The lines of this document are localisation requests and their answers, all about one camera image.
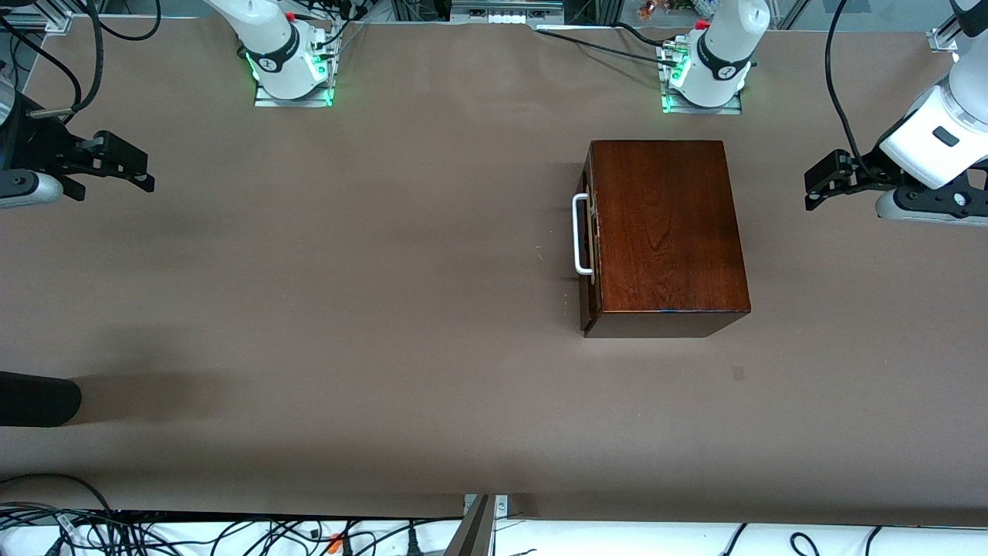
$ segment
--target tabletop surface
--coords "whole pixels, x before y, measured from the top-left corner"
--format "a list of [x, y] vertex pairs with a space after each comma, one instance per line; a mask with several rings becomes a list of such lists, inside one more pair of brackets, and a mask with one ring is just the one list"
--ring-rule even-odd
[[[45, 43], [84, 89], [91, 33]], [[767, 34], [744, 114], [704, 117], [662, 113], [653, 65], [523, 26], [370, 26], [319, 110], [253, 108], [218, 17], [107, 37], [71, 130], [146, 150], [158, 190], [94, 178], [0, 215], [0, 368], [86, 393], [70, 426], [0, 431], [0, 472], [154, 510], [496, 492], [554, 518], [983, 521], [988, 236], [881, 221], [873, 194], [804, 212], [802, 173], [846, 144], [824, 39]], [[834, 60], [865, 145], [950, 63], [920, 34], [841, 35]], [[45, 106], [70, 91], [31, 77]], [[724, 141], [750, 316], [582, 337], [569, 201], [593, 139]], [[25, 489], [5, 496], [92, 504]]]

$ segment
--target wooden box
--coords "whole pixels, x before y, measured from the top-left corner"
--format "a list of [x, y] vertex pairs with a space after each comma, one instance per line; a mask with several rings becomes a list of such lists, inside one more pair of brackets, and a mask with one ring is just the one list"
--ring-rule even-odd
[[722, 142], [593, 141], [572, 205], [587, 337], [704, 337], [751, 312]]

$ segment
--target black cylindrical object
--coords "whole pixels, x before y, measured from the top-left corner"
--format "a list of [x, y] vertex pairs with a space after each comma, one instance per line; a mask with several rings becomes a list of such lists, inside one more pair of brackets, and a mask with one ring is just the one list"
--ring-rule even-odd
[[81, 403], [82, 391], [70, 380], [0, 371], [0, 426], [59, 426]]

